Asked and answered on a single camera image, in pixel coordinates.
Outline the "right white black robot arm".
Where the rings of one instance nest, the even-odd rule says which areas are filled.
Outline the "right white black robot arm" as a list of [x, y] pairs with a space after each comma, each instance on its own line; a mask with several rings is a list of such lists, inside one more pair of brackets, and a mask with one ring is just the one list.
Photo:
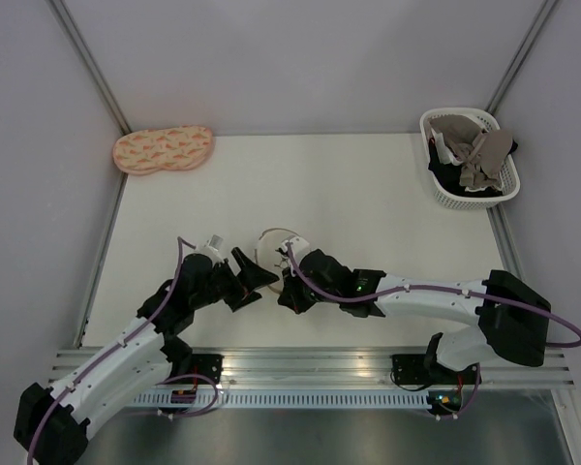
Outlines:
[[288, 264], [278, 303], [297, 314], [327, 302], [356, 318], [417, 316], [461, 325], [431, 337], [422, 369], [435, 383], [494, 358], [527, 367], [544, 362], [550, 304], [507, 271], [493, 270], [484, 280], [437, 283], [351, 270], [322, 250], [301, 258], [287, 246], [278, 252]]

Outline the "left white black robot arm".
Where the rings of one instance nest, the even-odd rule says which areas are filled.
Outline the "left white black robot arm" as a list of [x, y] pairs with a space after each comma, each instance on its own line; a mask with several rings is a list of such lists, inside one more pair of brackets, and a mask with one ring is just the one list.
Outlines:
[[99, 429], [141, 392], [190, 377], [192, 350], [179, 335], [195, 312], [219, 301], [236, 311], [259, 300], [259, 290], [279, 279], [239, 248], [231, 257], [237, 272], [210, 245], [180, 254], [173, 277], [144, 301], [118, 336], [64, 378], [23, 391], [14, 437], [26, 450], [27, 463], [76, 463]]

